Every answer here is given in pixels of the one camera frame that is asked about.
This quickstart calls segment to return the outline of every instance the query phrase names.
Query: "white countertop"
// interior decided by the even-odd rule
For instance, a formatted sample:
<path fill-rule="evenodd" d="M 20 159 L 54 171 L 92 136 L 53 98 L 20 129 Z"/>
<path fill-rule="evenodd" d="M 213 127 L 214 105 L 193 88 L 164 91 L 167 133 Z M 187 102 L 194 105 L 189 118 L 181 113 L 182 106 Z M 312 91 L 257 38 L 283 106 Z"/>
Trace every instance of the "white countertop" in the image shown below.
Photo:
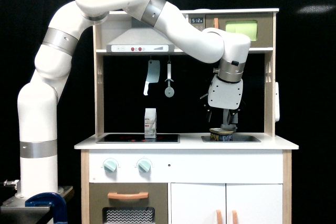
<path fill-rule="evenodd" d="M 95 135 L 75 145 L 77 150 L 297 150 L 299 146 L 280 136 L 271 137 L 266 133 L 234 133 L 235 135 L 251 135 L 261 142 L 233 143 L 211 142 L 205 143 L 201 136 L 209 133 L 180 133 L 179 143 L 96 143 L 110 133 L 99 137 Z"/>

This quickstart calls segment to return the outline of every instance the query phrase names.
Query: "hanging utensil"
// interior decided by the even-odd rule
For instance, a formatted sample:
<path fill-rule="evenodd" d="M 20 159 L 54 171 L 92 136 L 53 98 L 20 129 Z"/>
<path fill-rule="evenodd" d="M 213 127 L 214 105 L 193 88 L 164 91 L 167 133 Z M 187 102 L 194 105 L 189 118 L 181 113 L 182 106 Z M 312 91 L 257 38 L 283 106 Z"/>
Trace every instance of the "hanging utensil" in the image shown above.
<path fill-rule="evenodd" d="M 175 93 L 174 89 L 170 86 L 170 82 L 173 81 L 173 79 L 172 79 L 172 64 L 171 64 L 170 58 L 169 58 L 168 64 L 167 64 L 167 79 L 165 81 L 168 81 L 168 87 L 164 90 L 164 93 L 165 93 L 166 97 L 170 98 Z"/>
<path fill-rule="evenodd" d="M 148 61 L 148 73 L 143 90 L 144 95 L 148 95 L 149 83 L 157 83 L 160 77 L 160 61 L 149 60 Z"/>

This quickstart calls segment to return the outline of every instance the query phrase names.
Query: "toy cleaver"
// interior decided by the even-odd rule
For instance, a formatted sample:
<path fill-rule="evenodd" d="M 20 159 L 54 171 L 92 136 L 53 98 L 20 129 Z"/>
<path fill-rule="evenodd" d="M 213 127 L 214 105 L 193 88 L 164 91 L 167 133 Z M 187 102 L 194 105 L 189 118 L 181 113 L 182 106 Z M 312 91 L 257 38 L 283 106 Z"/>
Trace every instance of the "toy cleaver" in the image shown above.
<path fill-rule="evenodd" d="M 149 83 L 157 83 L 160 76 L 160 61 L 159 60 L 149 60 L 148 61 L 148 73 L 145 83 L 145 88 L 143 90 L 144 95 L 148 95 Z"/>

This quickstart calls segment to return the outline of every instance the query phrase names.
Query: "green screen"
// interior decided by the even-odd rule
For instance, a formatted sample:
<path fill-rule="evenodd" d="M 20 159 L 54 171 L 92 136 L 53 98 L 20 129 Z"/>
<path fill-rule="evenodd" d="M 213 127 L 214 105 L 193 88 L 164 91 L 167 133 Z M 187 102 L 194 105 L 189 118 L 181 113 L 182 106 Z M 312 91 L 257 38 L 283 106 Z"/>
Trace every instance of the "green screen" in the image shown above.
<path fill-rule="evenodd" d="M 225 30 L 229 33 L 239 33 L 247 35 L 251 41 L 257 40 L 256 20 L 232 20 L 226 22 Z"/>

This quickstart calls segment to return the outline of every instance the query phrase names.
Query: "orange handle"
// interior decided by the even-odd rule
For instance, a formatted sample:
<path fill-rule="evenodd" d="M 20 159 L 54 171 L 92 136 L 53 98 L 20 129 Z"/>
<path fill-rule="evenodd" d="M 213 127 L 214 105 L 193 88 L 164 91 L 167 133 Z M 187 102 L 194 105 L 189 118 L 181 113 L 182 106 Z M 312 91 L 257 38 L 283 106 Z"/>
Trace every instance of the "orange handle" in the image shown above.
<path fill-rule="evenodd" d="M 217 224 L 222 224 L 222 212 L 217 210 Z"/>
<path fill-rule="evenodd" d="M 232 215 L 233 215 L 233 224 L 238 224 L 237 211 L 233 210 Z"/>
<path fill-rule="evenodd" d="M 214 18 L 214 22 L 215 22 L 214 27 L 219 29 L 218 18 Z"/>
<path fill-rule="evenodd" d="M 138 194 L 108 193 L 107 197 L 109 199 L 146 199 L 148 198 L 148 193 L 138 193 Z"/>

